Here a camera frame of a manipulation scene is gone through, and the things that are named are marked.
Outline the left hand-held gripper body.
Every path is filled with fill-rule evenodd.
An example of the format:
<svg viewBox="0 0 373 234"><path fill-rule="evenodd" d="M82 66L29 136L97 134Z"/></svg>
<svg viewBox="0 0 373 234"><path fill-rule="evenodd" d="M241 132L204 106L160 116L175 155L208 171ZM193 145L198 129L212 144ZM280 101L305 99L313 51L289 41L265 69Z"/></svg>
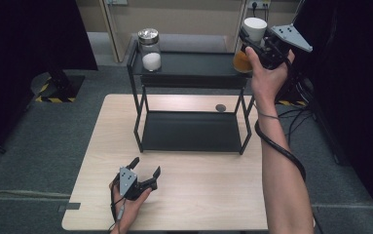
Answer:
<svg viewBox="0 0 373 234"><path fill-rule="evenodd" d="M137 180L137 174L126 167L121 167L119 173L114 178L112 185L119 188L120 196L128 200L136 200L146 189L158 188L157 179L151 177L144 181Z"/></svg>

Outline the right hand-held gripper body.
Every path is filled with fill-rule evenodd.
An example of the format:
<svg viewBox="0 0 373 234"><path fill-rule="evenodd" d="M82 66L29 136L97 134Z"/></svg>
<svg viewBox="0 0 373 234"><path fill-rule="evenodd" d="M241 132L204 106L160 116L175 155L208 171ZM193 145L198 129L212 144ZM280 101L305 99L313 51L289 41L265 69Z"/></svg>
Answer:
<svg viewBox="0 0 373 234"><path fill-rule="evenodd" d="M263 38L261 64L266 69L276 69L286 61L289 51L292 48L301 49L307 53L313 50L307 40L301 35L293 24L272 26Z"/></svg>

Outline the orange jar with white lid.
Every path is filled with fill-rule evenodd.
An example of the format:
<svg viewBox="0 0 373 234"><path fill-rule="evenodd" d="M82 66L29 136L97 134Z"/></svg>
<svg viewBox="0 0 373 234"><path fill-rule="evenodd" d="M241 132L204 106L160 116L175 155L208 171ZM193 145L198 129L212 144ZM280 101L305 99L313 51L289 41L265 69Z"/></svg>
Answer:
<svg viewBox="0 0 373 234"><path fill-rule="evenodd" d="M262 28L264 37L267 28L267 23L260 18L246 18L242 23L241 28L242 27L245 27L246 29ZM246 56L246 53L241 51L241 46L242 42L239 37L238 48L236 49L235 56L233 58L233 66L240 73L248 73L252 70L252 66Z"/></svg>

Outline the black metal shelf rack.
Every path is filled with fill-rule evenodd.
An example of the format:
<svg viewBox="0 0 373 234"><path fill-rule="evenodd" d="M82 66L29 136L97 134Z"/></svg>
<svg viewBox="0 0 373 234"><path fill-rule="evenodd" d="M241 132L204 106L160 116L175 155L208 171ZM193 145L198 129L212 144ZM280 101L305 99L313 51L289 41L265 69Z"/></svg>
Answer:
<svg viewBox="0 0 373 234"><path fill-rule="evenodd" d="M232 66L230 53L162 52L162 67L143 67L140 46L130 49L127 70L137 112L134 136L141 152L208 151L244 153L252 136L249 113L253 102L243 92L248 77ZM148 88L237 90L232 111L154 110Z"/></svg>

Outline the glass jar with silver lid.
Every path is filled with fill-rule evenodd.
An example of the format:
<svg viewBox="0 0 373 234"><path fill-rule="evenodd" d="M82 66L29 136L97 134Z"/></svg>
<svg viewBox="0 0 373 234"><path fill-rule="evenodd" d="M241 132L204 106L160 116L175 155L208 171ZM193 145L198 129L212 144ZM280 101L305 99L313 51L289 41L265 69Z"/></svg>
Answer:
<svg viewBox="0 0 373 234"><path fill-rule="evenodd" d="M143 67L156 71L162 66L160 37L157 29L144 28L137 33Z"/></svg>

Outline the person's left hand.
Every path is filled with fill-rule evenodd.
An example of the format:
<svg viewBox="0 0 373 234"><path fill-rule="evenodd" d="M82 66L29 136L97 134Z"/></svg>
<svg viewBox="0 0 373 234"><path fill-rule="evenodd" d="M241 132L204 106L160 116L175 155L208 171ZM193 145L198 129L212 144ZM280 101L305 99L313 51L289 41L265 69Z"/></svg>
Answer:
<svg viewBox="0 0 373 234"><path fill-rule="evenodd" d="M111 210L115 223L112 225L110 234L128 234L132 224L135 222L142 204L152 192L151 188L146 189L136 200L131 201L120 196L119 188L109 184L111 189Z"/></svg>

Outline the person's right hand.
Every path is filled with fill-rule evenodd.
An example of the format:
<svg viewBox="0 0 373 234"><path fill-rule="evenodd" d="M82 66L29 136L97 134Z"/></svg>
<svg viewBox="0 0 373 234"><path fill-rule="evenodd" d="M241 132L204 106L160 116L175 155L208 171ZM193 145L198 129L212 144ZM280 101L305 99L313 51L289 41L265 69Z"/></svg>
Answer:
<svg viewBox="0 0 373 234"><path fill-rule="evenodd" d="M274 106L278 92L288 76L287 64L283 62L274 70L269 70L263 67L252 48L246 47L245 53L252 66L251 89L257 105Z"/></svg>

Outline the beige wooden partition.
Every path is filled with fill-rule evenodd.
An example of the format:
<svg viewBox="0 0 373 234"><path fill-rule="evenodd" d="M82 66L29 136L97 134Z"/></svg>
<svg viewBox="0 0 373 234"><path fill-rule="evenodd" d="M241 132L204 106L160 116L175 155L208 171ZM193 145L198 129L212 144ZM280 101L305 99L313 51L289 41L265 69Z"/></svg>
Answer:
<svg viewBox="0 0 373 234"><path fill-rule="evenodd" d="M266 10L248 0L76 0L99 64L125 60L132 37L156 28L164 50L233 52L244 19L292 22L302 0L271 0Z"/></svg>

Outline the stand base with striped tape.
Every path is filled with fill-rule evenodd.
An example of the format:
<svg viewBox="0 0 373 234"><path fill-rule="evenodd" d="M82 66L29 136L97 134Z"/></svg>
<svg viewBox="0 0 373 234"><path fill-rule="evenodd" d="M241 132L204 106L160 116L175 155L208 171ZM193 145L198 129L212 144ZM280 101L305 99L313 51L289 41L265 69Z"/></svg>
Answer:
<svg viewBox="0 0 373 234"><path fill-rule="evenodd" d="M296 101L303 101L305 94L305 87L303 83L297 78L288 78L278 91L275 97L275 104L287 101L295 103Z"/></svg>
<svg viewBox="0 0 373 234"><path fill-rule="evenodd" d="M50 74L37 94L39 102L73 102L83 85L83 75L67 75L63 70Z"/></svg>

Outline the grey floor tape piece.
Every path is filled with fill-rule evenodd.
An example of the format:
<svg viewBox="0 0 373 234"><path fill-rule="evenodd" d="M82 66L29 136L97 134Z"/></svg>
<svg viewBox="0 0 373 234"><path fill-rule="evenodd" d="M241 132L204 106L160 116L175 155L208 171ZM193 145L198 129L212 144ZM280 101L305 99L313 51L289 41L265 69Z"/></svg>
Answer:
<svg viewBox="0 0 373 234"><path fill-rule="evenodd" d="M81 203L67 203L65 205L60 205L57 209L59 213L65 213L68 210L79 210Z"/></svg>

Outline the black curtain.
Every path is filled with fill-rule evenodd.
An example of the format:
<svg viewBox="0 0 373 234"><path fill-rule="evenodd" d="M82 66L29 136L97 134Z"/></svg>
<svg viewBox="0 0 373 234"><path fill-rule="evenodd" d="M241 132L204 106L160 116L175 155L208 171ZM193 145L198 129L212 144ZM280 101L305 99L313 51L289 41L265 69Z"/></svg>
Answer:
<svg viewBox="0 0 373 234"><path fill-rule="evenodd" d="M298 1L293 24L313 50L293 66L373 199L373 0Z"/></svg>
<svg viewBox="0 0 373 234"><path fill-rule="evenodd" d="M0 145L53 68L97 69L76 0L0 0Z"/></svg>

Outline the white wall socket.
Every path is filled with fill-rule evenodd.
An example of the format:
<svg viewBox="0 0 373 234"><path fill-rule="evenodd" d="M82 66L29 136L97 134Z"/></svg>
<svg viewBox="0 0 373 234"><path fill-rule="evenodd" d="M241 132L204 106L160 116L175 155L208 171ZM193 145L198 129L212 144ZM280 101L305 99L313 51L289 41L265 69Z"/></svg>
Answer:
<svg viewBox="0 0 373 234"><path fill-rule="evenodd" d="M266 10L271 7L271 0L248 0L247 8L255 10Z"/></svg>

